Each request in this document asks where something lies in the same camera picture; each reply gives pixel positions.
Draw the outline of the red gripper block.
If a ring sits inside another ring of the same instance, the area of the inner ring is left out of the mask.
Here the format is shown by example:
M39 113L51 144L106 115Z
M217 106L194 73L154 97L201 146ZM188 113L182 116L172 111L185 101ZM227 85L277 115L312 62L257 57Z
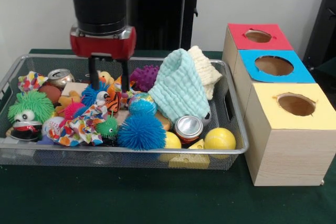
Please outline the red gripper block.
M134 54L137 33L134 27L126 28L114 35L93 36L83 33L77 25L70 30L72 51L79 57L88 58L90 83L94 90L99 89L99 76L94 56L111 56L114 60L129 60ZM121 90L126 93L130 89L128 61L121 61Z

